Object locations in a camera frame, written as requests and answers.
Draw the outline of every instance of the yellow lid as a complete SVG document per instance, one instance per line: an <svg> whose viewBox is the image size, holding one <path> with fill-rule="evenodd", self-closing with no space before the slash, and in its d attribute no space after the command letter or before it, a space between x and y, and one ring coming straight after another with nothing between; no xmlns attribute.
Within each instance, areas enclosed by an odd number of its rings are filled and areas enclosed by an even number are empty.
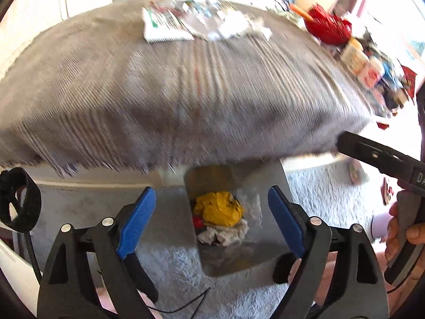
<svg viewBox="0 0 425 319"><path fill-rule="evenodd" d="M363 51L362 44L358 40L356 40L356 38L351 38L349 43L350 43L351 46L353 46L357 50Z"/></svg>

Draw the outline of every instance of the gray blanket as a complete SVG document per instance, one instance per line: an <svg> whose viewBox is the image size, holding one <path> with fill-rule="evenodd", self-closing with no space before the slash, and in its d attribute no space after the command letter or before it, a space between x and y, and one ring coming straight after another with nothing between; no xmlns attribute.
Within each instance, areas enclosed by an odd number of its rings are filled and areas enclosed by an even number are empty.
<svg viewBox="0 0 425 319"><path fill-rule="evenodd" d="M0 165L133 168L277 158L334 148L371 121L360 86L273 13L247 36L148 44L145 0L41 33L0 82Z"/></svg>

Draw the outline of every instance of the silver bolt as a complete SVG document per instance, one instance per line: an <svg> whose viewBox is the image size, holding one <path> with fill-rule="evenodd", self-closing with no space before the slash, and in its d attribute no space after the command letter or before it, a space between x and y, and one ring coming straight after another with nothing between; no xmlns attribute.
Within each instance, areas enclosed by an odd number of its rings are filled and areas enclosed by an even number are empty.
<svg viewBox="0 0 425 319"><path fill-rule="evenodd" d="M363 228L362 228L362 226L361 226L361 225L359 225L359 224L355 224L355 225L353 226L353 230L354 230L355 232L357 232L357 233L361 233L361 232L363 231Z"/></svg>
<svg viewBox="0 0 425 319"><path fill-rule="evenodd" d="M319 217L311 217L310 223L319 226L322 224L322 220Z"/></svg>
<svg viewBox="0 0 425 319"><path fill-rule="evenodd" d="M71 225L70 224L64 224L61 228L60 231L62 231L63 233L67 233L71 230Z"/></svg>
<svg viewBox="0 0 425 319"><path fill-rule="evenodd" d="M112 224L113 224L113 218L111 218L111 217L106 217L102 221L102 225L105 226L105 227L109 227Z"/></svg>

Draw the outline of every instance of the orange handle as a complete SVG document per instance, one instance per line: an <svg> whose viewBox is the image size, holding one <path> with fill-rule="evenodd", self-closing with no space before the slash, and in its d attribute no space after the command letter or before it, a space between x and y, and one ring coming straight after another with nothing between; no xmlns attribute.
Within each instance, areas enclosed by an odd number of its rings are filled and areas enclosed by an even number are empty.
<svg viewBox="0 0 425 319"><path fill-rule="evenodd" d="M314 21L313 17L309 15L309 13L307 13L302 8L299 8L297 5L294 5L293 3L290 4L290 9L294 11L295 13L297 13L298 15L300 15L301 17L303 17L306 21L308 22Z"/></svg>

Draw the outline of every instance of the yellow plastic bag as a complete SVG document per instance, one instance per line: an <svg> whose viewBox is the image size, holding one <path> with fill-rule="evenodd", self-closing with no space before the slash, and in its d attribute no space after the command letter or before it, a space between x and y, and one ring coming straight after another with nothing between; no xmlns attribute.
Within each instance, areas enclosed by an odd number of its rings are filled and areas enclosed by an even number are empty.
<svg viewBox="0 0 425 319"><path fill-rule="evenodd" d="M231 193L210 192L196 198L193 213L202 216L205 222L233 227L241 220L244 209Z"/></svg>

